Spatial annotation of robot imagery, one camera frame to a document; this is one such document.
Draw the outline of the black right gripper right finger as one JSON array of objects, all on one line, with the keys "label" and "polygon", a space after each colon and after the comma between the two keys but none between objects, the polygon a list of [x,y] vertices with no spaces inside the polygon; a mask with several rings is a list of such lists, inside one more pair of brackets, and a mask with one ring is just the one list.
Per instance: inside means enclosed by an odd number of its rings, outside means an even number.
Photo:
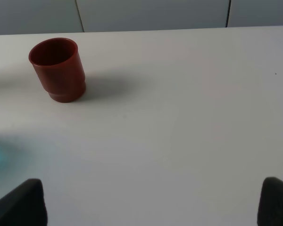
[{"label": "black right gripper right finger", "polygon": [[261,188],[258,226],[283,226],[283,181],[267,177]]}]

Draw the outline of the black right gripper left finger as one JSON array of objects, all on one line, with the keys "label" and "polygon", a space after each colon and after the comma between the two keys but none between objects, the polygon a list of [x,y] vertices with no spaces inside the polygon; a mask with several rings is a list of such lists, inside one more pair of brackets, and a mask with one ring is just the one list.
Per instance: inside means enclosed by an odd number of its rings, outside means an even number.
[{"label": "black right gripper left finger", "polygon": [[28,179],[0,199],[0,226],[47,224],[48,214],[40,179]]}]

